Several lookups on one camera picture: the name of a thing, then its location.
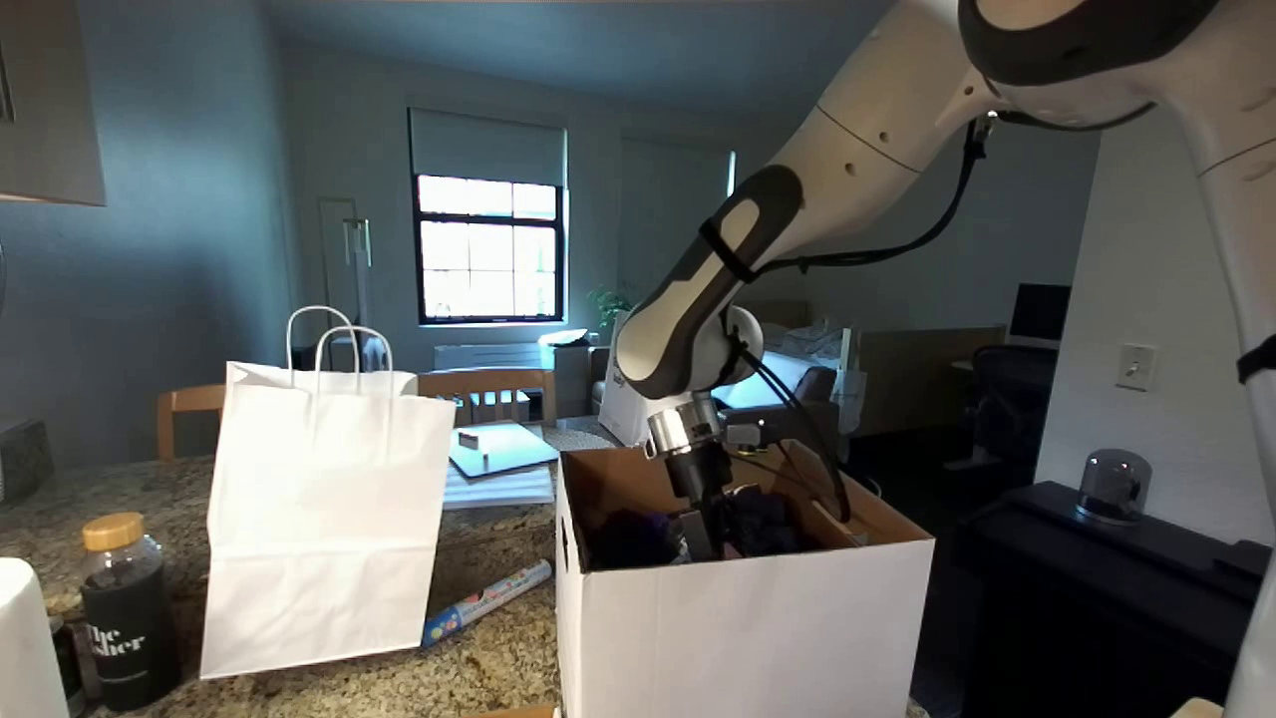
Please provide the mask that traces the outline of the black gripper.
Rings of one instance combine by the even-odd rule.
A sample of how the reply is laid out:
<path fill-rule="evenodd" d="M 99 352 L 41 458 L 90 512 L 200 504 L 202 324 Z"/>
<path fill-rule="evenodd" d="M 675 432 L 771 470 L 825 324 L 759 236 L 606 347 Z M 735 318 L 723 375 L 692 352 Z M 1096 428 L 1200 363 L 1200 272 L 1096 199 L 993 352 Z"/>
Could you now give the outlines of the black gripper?
<path fill-rule="evenodd" d="M 727 485 L 735 480 L 728 456 L 723 444 L 702 444 L 675 451 L 664 458 L 675 493 L 682 498 L 682 520 L 702 520 L 711 536 L 727 529 Z"/>

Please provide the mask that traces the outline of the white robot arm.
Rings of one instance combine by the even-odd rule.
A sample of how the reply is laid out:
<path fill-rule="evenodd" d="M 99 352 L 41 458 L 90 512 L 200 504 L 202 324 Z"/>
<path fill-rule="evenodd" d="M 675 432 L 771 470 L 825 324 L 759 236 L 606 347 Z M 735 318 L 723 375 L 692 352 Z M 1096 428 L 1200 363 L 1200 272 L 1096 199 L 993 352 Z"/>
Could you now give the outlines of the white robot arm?
<path fill-rule="evenodd" d="M 1090 131 L 1150 107 L 1173 110 L 1192 151 L 1245 338 L 1237 377 L 1276 481 L 1276 0 L 892 0 L 623 324 L 618 372 L 650 399 L 723 384 L 735 295 L 854 246 L 987 114 Z"/>

